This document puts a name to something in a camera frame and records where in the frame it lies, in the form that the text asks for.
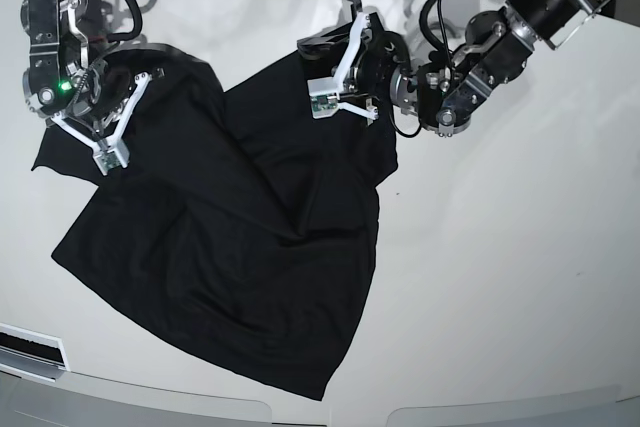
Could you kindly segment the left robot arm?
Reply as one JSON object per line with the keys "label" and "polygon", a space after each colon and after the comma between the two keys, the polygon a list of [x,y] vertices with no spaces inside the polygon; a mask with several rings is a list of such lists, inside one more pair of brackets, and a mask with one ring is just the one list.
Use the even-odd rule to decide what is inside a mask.
{"label": "left robot arm", "polygon": [[560,48],[558,33],[573,35],[575,17],[589,21],[614,1],[504,0],[497,10],[475,14],[462,44],[451,47],[444,25],[428,21],[441,14],[443,0],[426,0],[418,25],[431,52],[419,63],[400,34],[350,0],[347,24],[297,45],[312,116],[348,111],[375,121],[403,113],[439,136],[461,133],[497,87],[523,73],[537,43]]}

